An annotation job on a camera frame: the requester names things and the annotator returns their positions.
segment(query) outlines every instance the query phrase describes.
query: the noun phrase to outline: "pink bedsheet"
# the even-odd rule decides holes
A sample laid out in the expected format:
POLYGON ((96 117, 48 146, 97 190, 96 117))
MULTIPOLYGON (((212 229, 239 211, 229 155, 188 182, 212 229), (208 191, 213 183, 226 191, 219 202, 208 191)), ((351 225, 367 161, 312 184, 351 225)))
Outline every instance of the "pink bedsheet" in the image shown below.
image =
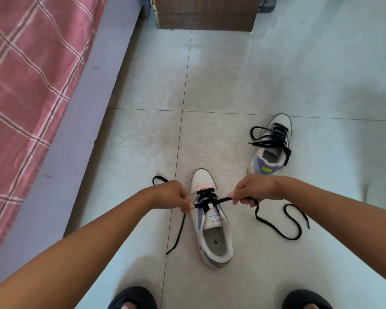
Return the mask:
POLYGON ((0 243, 42 165, 106 0, 0 0, 0 243))

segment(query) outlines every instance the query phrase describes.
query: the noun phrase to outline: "floor tile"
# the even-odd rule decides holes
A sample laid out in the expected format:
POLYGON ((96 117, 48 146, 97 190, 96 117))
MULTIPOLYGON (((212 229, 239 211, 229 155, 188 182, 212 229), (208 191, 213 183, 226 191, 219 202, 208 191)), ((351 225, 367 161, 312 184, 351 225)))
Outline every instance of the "floor tile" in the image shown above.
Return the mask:
MULTIPOLYGON (((187 184, 191 172, 207 168, 221 197, 246 175, 256 149, 247 144, 252 126, 269 117, 184 112, 176 179, 187 184)), ((364 187, 386 171, 386 121, 293 117, 293 150, 281 174, 332 192, 362 199, 364 187)), ((296 234, 279 201, 262 202, 260 216, 283 233, 296 234)), ((234 257, 211 270, 202 264, 190 216, 177 248, 167 256, 162 308, 281 308, 286 294, 308 288, 334 308, 386 307, 386 281, 318 224, 302 226, 296 242, 258 222, 254 210, 224 203, 233 230, 234 257)), ((175 243, 182 214, 172 211, 168 248, 175 243)))
MULTIPOLYGON (((181 112, 108 109, 67 233, 151 185, 174 178, 181 112)), ((77 306, 107 308, 121 289, 142 285, 161 299, 170 211, 146 215, 77 306)))
POLYGON ((190 30, 158 30, 154 15, 139 21, 109 108, 182 110, 190 30))
POLYGON ((184 110, 386 120, 386 0, 278 0, 252 34, 193 31, 184 110))

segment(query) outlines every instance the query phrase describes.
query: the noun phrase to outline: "black sandal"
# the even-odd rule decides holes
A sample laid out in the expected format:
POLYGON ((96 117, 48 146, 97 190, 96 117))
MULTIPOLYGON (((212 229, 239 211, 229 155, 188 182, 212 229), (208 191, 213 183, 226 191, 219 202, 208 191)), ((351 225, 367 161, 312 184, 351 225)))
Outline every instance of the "black sandal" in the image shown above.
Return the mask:
POLYGON ((309 290, 295 290, 286 296, 282 309, 303 309, 308 304, 315 304, 319 309, 333 309, 319 294, 309 290))
POLYGON ((157 309, 153 295, 142 286, 124 289, 113 298, 107 309, 120 309, 126 301, 134 303, 137 309, 157 309))

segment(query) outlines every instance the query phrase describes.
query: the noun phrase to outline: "forearm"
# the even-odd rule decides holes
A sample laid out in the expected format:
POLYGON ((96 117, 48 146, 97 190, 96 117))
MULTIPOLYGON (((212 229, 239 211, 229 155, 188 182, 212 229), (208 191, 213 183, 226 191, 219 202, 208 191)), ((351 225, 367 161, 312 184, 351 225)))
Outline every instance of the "forearm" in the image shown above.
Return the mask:
POLYGON ((282 178, 286 200, 386 279, 386 210, 293 178, 282 178))
POLYGON ((39 254, 0 285, 0 308, 73 309, 151 202, 139 192, 39 254))

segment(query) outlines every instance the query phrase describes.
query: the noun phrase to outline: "white label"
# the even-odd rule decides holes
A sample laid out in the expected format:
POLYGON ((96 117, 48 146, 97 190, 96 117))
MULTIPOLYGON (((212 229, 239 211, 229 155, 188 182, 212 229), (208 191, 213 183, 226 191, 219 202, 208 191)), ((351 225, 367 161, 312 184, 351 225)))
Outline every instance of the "white label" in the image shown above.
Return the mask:
POLYGON ((209 218, 212 222, 215 222, 215 221, 221 221, 220 219, 220 216, 218 213, 211 213, 209 214, 209 218))

